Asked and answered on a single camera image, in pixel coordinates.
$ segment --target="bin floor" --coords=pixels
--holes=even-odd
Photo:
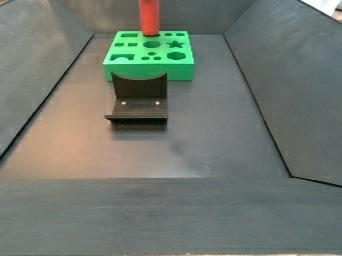
[[[196,75],[168,83],[167,128],[104,119],[115,94],[96,36],[20,136],[0,179],[286,176],[247,84],[222,36],[191,38]]]
[[[104,119],[91,41],[1,160],[0,254],[342,253],[340,188],[288,178],[223,37],[191,40],[165,130]]]

